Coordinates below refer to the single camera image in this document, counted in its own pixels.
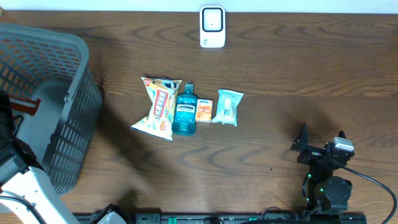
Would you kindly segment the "mint green wipes pack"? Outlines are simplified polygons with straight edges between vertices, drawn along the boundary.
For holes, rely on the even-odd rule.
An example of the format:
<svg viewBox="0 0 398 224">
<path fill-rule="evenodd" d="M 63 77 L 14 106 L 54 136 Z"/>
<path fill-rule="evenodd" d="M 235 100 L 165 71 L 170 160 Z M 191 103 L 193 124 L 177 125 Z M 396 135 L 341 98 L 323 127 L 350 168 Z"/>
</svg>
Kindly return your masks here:
<svg viewBox="0 0 398 224">
<path fill-rule="evenodd" d="M 216 108 L 216 115 L 211 120 L 212 123 L 238 125 L 237 106 L 239 105 L 244 93 L 233 90 L 218 90 L 219 98 Z"/>
</svg>

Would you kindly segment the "orange Kleenex tissue pack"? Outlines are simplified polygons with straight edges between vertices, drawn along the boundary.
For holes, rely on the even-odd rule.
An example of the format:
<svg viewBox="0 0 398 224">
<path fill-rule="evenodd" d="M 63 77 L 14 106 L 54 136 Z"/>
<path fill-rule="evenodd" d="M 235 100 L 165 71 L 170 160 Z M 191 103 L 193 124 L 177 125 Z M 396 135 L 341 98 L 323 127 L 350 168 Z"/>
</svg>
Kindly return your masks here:
<svg viewBox="0 0 398 224">
<path fill-rule="evenodd" d="M 195 121 L 210 123 L 212 120 L 213 100 L 198 99 Z"/>
</svg>

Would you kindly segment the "blue Listerine mouthwash bottle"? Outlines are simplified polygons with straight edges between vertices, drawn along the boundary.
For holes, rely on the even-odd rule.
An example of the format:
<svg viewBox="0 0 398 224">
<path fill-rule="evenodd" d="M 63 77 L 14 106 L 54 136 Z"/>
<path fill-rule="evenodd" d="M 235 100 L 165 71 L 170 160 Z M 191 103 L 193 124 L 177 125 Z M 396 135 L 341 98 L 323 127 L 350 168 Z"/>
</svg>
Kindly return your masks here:
<svg viewBox="0 0 398 224">
<path fill-rule="evenodd" d="M 184 136 L 195 134 L 197 101 L 198 97 L 194 94 L 194 82 L 188 80 L 185 82 L 183 93 L 177 97 L 175 117 L 172 123 L 172 131 L 174 134 Z"/>
</svg>

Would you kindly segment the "yellow snack chip bag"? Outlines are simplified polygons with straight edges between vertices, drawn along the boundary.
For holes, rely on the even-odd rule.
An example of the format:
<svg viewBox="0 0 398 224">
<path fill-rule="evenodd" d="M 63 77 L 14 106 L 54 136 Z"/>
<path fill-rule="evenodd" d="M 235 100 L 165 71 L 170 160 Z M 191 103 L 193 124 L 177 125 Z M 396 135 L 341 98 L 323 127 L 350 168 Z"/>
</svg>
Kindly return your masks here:
<svg viewBox="0 0 398 224">
<path fill-rule="evenodd" d="M 131 126 L 141 131 L 168 141 L 172 141 L 172 123 L 182 80 L 168 78 L 142 77 L 152 106 L 146 117 Z"/>
</svg>

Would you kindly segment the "red brown snack bar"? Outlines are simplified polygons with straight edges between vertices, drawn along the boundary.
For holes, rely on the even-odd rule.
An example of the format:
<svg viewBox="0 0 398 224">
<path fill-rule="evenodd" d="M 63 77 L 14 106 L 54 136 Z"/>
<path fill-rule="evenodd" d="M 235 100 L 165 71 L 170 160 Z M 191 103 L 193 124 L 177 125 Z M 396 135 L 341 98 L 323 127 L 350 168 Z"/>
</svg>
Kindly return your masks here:
<svg viewBox="0 0 398 224">
<path fill-rule="evenodd" d="M 11 110 L 35 116 L 38 111 L 41 99 L 31 100 L 28 98 L 9 97 Z"/>
</svg>

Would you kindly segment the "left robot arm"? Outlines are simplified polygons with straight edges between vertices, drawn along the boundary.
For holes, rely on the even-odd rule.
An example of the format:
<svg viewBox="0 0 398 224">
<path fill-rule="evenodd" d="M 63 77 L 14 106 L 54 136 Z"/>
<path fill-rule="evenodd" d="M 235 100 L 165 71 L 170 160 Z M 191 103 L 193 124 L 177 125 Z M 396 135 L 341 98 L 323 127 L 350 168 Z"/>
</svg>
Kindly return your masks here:
<svg viewBox="0 0 398 224">
<path fill-rule="evenodd" d="M 78 223 L 55 193 L 30 146 L 16 137 L 9 96 L 1 91 L 1 204 L 23 223 Z"/>
</svg>

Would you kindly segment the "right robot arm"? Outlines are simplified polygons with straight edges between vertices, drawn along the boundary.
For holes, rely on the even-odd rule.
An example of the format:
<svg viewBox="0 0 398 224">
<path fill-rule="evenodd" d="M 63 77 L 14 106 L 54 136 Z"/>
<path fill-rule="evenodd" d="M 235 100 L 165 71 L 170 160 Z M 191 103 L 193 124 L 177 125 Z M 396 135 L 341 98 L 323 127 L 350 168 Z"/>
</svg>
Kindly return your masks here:
<svg viewBox="0 0 398 224">
<path fill-rule="evenodd" d="M 323 147 L 311 146 L 308 141 L 307 124 L 303 123 L 300 134 L 290 147 L 299 153 L 297 162 L 308 165 L 302 193 L 307 198 L 308 208 L 302 213 L 304 219 L 316 220 L 321 216 L 340 216 L 348 209 L 352 183 L 333 172 L 354 156 L 353 142 L 340 131 L 332 142 Z"/>
</svg>

